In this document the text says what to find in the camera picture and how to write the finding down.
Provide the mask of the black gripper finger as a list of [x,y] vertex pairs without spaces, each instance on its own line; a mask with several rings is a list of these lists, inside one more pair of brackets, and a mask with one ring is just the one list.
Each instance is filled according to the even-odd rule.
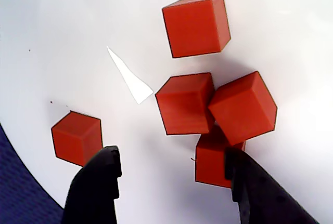
[[102,148],[73,178],[61,222],[117,223],[114,201],[121,176],[119,148]]
[[260,164],[245,151],[227,148],[225,178],[241,223],[316,224],[313,218]]

